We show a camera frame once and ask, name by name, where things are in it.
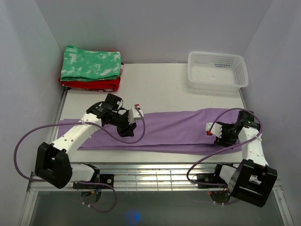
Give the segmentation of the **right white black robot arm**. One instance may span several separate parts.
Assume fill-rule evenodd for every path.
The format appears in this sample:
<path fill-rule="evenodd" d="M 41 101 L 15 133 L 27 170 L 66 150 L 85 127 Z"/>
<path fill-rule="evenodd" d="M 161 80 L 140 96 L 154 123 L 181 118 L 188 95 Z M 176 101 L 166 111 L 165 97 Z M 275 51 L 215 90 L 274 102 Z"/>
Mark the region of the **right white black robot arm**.
<path fill-rule="evenodd" d="M 261 125 L 252 112 L 239 111 L 235 123 L 216 122 L 206 125 L 215 135 L 215 145 L 242 150 L 242 161 L 233 164 L 219 163 L 212 175 L 218 187 L 227 184 L 228 195 L 257 207 L 263 207 L 277 179 L 277 171 L 271 168 L 263 153 Z"/>

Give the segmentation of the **purple trousers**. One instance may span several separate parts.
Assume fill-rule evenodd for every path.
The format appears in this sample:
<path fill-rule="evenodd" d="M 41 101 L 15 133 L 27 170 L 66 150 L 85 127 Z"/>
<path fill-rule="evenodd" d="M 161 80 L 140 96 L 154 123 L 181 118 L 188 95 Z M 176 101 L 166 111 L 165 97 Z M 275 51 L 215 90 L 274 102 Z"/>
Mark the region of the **purple trousers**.
<path fill-rule="evenodd" d="M 221 149 L 215 137 L 206 134 L 206 124 L 224 112 L 223 108 L 197 111 L 146 113 L 138 120 L 134 137 L 118 136 L 116 127 L 106 125 L 105 131 L 95 132 L 80 147 L 82 150 L 136 150 L 160 153 L 209 155 Z"/>

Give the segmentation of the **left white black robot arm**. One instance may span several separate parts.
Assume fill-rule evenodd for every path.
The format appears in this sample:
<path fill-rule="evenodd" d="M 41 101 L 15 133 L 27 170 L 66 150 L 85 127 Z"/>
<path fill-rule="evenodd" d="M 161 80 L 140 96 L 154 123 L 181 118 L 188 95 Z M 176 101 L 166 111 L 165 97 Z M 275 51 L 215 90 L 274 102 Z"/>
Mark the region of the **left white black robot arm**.
<path fill-rule="evenodd" d="M 139 105 L 127 110 L 123 108 L 122 98 L 108 94 L 104 101 L 90 106 L 82 118 L 62 136 L 38 147 L 35 175 L 59 189 L 69 182 L 83 183 L 89 188 L 97 187 L 100 170 L 88 163 L 72 164 L 71 157 L 105 125 L 116 127 L 120 137 L 133 137 L 136 120 L 143 119 Z"/>

